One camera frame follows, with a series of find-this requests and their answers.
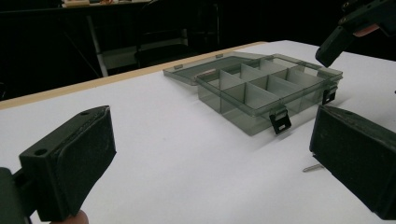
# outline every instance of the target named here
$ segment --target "metal pin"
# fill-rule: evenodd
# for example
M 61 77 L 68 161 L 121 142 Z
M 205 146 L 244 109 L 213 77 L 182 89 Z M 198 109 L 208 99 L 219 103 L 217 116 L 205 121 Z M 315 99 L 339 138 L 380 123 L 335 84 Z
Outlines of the metal pin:
M 306 172 L 315 171 L 315 170 L 321 169 L 321 168 L 324 168 L 324 166 L 319 163 L 319 164 L 316 164 L 313 166 L 306 167 L 305 169 L 303 169 L 303 172 L 306 173 Z

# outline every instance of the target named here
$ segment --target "transparent plastic box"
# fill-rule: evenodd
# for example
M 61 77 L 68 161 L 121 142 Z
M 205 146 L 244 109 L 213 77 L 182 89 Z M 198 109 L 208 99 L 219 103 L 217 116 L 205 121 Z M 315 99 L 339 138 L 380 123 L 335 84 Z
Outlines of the transparent plastic box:
M 199 99 L 248 135 L 287 130 L 291 116 L 333 100 L 343 74 L 281 54 L 224 65 L 186 64 L 174 74 L 190 70 Z

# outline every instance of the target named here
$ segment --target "dark background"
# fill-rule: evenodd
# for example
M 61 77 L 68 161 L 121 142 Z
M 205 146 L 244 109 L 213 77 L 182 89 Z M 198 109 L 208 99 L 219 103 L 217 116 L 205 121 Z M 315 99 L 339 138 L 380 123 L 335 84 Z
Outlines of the dark background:
M 319 46 L 342 18 L 344 2 L 213 0 L 219 6 L 219 44 L 191 43 L 202 53 L 256 41 L 292 40 Z M 99 78 L 88 14 L 102 50 L 134 44 L 134 17 L 141 5 L 123 11 L 30 13 L 56 4 L 49 0 L 0 0 L 0 91 L 7 88 L 3 99 Z M 376 31 L 357 39 L 346 51 L 396 61 L 395 50 L 395 38 Z

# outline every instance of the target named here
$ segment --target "white table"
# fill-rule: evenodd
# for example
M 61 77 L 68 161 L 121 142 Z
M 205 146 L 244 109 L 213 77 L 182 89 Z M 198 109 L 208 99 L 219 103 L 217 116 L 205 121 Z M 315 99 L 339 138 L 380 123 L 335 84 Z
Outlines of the white table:
M 279 41 L 240 51 L 318 64 L 317 48 Z M 344 78 L 329 105 L 396 132 L 396 62 L 344 52 L 332 68 Z M 318 163 L 309 151 L 317 106 L 291 117 L 285 133 L 248 136 L 198 100 L 196 87 L 161 69 L 127 76 L 0 104 L 0 165 L 16 172 L 18 155 L 33 143 L 80 111 L 110 105 L 118 154 L 82 206 L 93 224 L 396 223 L 372 213 L 328 170 L 302 172 Z M 35 213 L 32 220 L 40 223 Z

